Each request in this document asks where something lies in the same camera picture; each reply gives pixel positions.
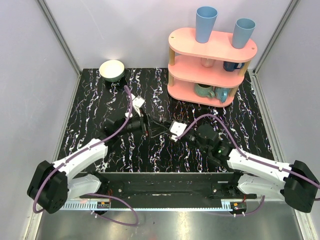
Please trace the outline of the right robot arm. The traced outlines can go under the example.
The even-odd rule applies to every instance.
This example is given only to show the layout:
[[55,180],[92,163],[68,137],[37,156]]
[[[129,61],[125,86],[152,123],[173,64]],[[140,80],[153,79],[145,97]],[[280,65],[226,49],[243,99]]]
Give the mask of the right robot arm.
[[289,164],[248,153],[221,141],[209,124],[193,130],[175,121],[169,131],[172,140],[184,140],[195,146],[209,170],[223,167],[236,175],[235,181],[227,185],[230,197],[265,196],[283,200],[297,211],[311,212],[320,182],[304,162],[295,160]]

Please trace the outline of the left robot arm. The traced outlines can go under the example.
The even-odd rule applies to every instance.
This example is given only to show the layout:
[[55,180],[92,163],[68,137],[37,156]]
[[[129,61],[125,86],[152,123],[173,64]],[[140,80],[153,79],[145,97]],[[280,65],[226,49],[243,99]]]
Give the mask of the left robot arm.
[[98,173],[77,175],[97,160],[109,155],[122,135],[141,134],[154,137],[169,130],[171,121],[157,120],[148,114],[134,114],[130,119],[107,119],[99,134],[84,147],[54,163],[46,160],[36,167],[27,195],[33,199],[35,213],[56,213],[68,200],[93,194],[103,198],[108,181]]

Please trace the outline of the black marble mat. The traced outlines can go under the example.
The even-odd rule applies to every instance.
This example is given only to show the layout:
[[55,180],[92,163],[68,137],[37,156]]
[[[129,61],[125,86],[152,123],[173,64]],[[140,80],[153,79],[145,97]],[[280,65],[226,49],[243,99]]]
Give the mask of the black marble mat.
[[[82,71],[57,159],[86,145],[95,137],[105,120],[124,116],[128,97],[124,86],[133,95],[145,99],[143,109],[157,120],[196,121],[211,124],[219,138],[229,142],[228,134],[244,151],[273,159],[262,114],[249,75],[246,75],[231,105],[218,108],[179,101],[167,90],[166,68],[128,68],[120,82],[102,79],[96,68]],[[167,134],[149,138],[129,134],[119,138],[108,157],[96,161],[88,171],[100,172],[207,172],[208,164],[199,150],[188,143],[173,142]]]

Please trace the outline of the light blue butterfly mug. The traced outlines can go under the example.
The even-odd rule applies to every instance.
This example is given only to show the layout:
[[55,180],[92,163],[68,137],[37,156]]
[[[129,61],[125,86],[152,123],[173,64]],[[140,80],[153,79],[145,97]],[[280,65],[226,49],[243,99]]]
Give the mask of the light blue butterfly mug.
[[221,103],[224,103],[228,98],[229,89],[223,87],[216,87],[214,89],[214,94],[216,99],[218,99]]

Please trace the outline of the teal glazed mug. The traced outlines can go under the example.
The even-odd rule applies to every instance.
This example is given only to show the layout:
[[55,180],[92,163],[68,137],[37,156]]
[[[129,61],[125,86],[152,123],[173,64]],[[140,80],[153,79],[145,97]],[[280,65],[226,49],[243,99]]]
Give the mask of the teal glazed mug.
[[214,98],[215,92],[214,87],[211,85],[199,84],[194,85],[194,92],[197,96],[202,98]]

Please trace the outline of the green white bowl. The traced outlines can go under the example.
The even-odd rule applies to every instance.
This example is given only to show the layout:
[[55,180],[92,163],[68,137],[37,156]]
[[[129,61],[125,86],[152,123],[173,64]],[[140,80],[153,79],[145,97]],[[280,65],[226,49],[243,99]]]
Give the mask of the green white bowl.
[[105,61],[99,67],[100,76],[107,82],[115,83],[119,82],[124,76],[125,66],[119,60],[108,60]]

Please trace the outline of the pink three-tier shelf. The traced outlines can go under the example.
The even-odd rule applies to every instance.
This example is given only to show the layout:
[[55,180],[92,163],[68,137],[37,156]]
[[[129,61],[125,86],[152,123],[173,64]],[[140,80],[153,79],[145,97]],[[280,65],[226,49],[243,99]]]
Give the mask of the pink three-tier shelf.
[[[212,31],[208,42],[196,41],[196,30],[183,27],[174,30],[168,37],[169,63],[167,91],[171,97],[180,101],[226,107],[234,100],[236,91],[242,84],[251,60],[257,54],[256,43],[249,39],[244,48],[232,46],[232,33]],[[214,59],[212,67],[201,65],[201,58]],[[232,72],[225,71],[224,62],[244,63],[244,67]],[[227,88],[227,99],[196,95],[195,84]]]

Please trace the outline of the dark blue mug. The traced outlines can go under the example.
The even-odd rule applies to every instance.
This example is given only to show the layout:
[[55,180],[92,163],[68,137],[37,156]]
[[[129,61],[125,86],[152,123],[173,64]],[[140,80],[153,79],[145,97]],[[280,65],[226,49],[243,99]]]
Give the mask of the dark blue mug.
[[224,61],[223,69],[227,72],[233,72],[234,70],[242,69],[244,65],[245,65],[244,63]]

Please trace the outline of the pink mug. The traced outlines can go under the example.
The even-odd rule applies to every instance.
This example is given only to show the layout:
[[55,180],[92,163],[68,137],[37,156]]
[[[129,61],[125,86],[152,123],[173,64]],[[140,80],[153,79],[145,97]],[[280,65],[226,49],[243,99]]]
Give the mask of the pink mug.
[[215,59],[201,58],[200,63],[203,67],[211,68],[215,64]]

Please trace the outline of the right blue tumbler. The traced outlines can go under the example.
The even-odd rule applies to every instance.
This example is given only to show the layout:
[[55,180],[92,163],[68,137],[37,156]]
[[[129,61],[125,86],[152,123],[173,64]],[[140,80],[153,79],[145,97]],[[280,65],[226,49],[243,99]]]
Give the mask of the right blue tumbler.
[[245,47],[253,31],[256,23],[250,18],[239,18],[234,26],[231,44],[236,49]]

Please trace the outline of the blue tumbler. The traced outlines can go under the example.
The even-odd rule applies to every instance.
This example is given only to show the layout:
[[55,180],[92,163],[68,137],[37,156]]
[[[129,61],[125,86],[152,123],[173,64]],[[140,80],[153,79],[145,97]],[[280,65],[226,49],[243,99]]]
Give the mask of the blue tumbler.
[[218,16],[218,11],[211,6],[202,6],[196,10],[195,40],[198,43],[207,43]]
[[234,26],[231,44],[236,49],[245,47],[253,31],[256,23],[250,18],[239,18]]

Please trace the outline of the left blue tumbler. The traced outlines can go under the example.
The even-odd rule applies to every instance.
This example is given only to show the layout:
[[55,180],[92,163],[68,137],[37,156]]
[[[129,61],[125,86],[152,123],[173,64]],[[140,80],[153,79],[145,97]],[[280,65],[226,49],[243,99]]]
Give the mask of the left blue tumbler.
[[218,11],[211,6],[202,6],[196,10],[195,40],[198,43],[207,43],[218,16]]

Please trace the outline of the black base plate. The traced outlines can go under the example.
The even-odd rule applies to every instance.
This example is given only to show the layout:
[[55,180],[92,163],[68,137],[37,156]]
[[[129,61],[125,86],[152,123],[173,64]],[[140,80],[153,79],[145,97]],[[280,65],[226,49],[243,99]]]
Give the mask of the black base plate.
[[115,197],[198,195],[213,199],[256,199],[238,189],[239,173],[91,172],[101,181],[99,194]]

